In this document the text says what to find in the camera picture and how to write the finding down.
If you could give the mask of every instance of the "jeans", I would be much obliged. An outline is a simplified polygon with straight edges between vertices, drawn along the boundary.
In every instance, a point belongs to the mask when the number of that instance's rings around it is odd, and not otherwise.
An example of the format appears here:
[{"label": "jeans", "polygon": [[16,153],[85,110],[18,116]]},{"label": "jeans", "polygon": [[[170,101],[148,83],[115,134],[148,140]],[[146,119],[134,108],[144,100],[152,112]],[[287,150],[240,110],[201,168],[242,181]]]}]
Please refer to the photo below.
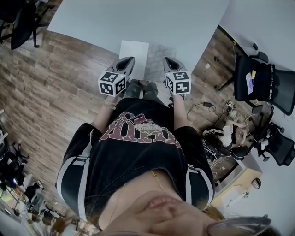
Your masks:
[{"label": "jeans", "polygon": [[[123,99],[124,98],[139,98],[140,90],[141,90],[141,87],[140,87],[138,81],[131,80],[130,85],[126,90]],[[152,101],[155,101],[161,105],[164,105],[164,103],[161,102],[161,100],[157,97],[157,95],[158,95],[157,85],[154,82],[150,82],[147,85],[147,89],[146,89],[142,99],[152,100]]]}]

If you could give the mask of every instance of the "white table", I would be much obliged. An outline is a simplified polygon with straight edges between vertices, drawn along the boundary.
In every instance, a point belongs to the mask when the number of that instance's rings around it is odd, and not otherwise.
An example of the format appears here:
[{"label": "white table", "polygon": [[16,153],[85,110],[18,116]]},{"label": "white table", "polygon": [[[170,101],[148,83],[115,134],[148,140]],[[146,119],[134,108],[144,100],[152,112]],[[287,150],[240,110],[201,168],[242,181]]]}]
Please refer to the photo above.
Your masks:
[{"label": "white table", "polygon": [[48,30],[119,54],[122,40],[177,50],[192,71],[229,0],[63,0]]}]

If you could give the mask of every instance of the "black t-shirt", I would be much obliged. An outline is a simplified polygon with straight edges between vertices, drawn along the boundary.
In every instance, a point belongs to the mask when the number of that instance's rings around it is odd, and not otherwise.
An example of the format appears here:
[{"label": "black t-shirt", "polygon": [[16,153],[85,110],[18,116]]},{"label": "black t-shirt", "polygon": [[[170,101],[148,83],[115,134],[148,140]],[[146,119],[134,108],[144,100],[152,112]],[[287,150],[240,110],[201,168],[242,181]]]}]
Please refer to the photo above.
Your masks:
[{"label": "black t-shirt", "polygon": [[[63,164],[91,149],[84,198],[87,219],[100,215],[112,194],[125,183],[154,169],[167,171],[184,201],[196,206],[212,200],[213,176],[195,129],[186,126],[173,131],[173,109],[153,101],[125,98],[116,108],[104,134],[83,124],[65,154]],[[79,184],[73,184],[79,171],[78,166],[72,172],[62,171],[71,183],[59,185],[60,176],[57,183],[59,194],[77,214],[78,200],[72,195],[74,188],[79,189]]]}]

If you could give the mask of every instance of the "glasses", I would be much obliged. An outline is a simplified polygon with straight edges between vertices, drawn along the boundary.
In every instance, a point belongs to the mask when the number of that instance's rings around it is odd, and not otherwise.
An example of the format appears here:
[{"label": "glasses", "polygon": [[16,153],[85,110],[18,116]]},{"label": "glasses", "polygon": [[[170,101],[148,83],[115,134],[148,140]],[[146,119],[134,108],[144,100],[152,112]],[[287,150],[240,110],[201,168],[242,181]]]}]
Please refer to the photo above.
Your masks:
[{"label": "glasses", "polygon": [[[271,220],[267,215],[263,217],[237,217],[214,222],[207,227],[209,236],[257,236],[267,229]],[[155,236],[148,233],[116,232],[97,236]]]}]

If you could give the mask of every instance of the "lips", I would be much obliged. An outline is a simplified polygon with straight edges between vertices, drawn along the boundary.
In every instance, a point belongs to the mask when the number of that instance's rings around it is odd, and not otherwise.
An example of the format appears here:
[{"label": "lips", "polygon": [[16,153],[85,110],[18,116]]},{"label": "lips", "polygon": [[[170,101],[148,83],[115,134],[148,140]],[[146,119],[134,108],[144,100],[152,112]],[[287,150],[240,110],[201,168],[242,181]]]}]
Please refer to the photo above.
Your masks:
[{"label": "lips", "polygon": [[167,196],[167,195],[163,195],[163,196],[158,196],[153,198],[150,203],[148,204],[147,208],[148,209],[154,209],[154,208],[158,208],[158,207],[162,207],[166,204],[169,203],[175,203],[178,202],[179,200],[171,197],[171,196]]}]

